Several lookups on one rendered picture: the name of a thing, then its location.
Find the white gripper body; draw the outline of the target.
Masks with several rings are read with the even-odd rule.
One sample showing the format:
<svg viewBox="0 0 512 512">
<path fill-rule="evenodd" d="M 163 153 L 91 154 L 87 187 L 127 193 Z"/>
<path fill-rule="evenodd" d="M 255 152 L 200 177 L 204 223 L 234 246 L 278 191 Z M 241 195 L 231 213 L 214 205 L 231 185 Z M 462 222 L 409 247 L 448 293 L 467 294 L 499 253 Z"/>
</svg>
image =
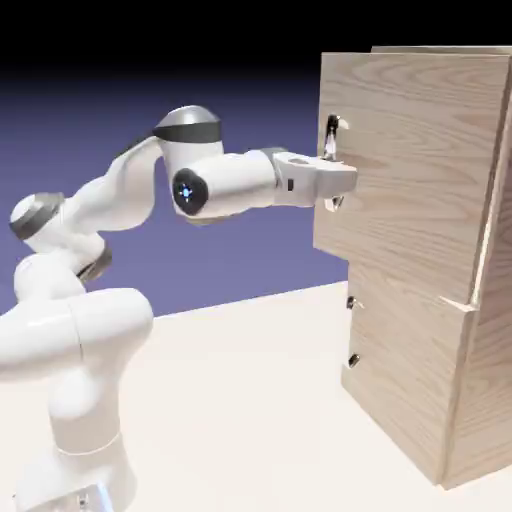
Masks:
<svg viewBox="0 0 512 512">
<path fill-rule="evenodd" d="M 357 168 L 341 161 L 317 159 L 316 193 L 319 199 L 341 197 L 351 192 L 357 182 Z"/>
</svg>

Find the curved metal handle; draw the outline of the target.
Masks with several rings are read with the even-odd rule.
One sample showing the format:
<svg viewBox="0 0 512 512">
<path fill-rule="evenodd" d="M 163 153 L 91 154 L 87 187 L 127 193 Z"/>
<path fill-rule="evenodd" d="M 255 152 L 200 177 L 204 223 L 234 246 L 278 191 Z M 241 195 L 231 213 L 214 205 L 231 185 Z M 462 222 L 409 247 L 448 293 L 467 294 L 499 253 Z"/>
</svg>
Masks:
<svg viewBox="0 0 512 512">
<path fill-rule="evenodd" d="M 326 133 L 322 158 L 334 162 L 337 155 L 337 134 L 339 130 L 348 130 L 349 124 L 337 114 L 330 114 L 327 118 Z M 325 201 L 325 207 L 330 212 L 335 212 L 343 202 L 342 196 L 336 196 Z"/>
</svg>

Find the large light wood door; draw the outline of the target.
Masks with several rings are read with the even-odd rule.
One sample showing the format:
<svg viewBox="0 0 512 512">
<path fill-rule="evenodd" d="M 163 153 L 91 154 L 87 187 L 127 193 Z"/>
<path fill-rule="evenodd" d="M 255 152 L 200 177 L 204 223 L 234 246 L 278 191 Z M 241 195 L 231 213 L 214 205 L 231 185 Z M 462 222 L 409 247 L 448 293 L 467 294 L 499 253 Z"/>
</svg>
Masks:
<svg viewBox="0 0 512 512">
<path fill-rule="evenodd" d="M 347 121 L 338 155 L 358 178 L 338 210 L 316 208 L 316 247 L 467 302 L 509 66 L 506 55 L 325 54 L 319 115 Z"/>
</svg>

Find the small light wood door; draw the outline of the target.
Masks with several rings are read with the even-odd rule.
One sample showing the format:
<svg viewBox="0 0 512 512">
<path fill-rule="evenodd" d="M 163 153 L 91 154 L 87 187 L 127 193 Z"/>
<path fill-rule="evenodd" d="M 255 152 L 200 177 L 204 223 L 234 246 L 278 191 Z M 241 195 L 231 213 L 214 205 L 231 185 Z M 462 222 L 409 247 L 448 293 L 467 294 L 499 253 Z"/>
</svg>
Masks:
<svg viewBox="0 0 512 512">
<path fill-rule="evenodd" d="M 457 378 L 475 310 L 386 271 L 352 264 L 343 386 L 434 484 L 441 481 Z"/>
</svg>

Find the light wood cabinet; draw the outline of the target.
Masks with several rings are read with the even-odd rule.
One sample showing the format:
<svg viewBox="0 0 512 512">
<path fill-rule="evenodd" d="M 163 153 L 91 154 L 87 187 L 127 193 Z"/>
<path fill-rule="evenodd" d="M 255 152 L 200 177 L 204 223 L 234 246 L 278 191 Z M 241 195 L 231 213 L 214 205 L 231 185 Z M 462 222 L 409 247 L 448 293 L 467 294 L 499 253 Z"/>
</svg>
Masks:
<svg viewBox="0 0 512 512">
<path fill-rule="evenodd" d="M 450 489 L 512 465 L 512 48 L 501 168 L 493 183 L 475 316 L 456 380 L 458 394 L 438 485 Z"/>
</svg>

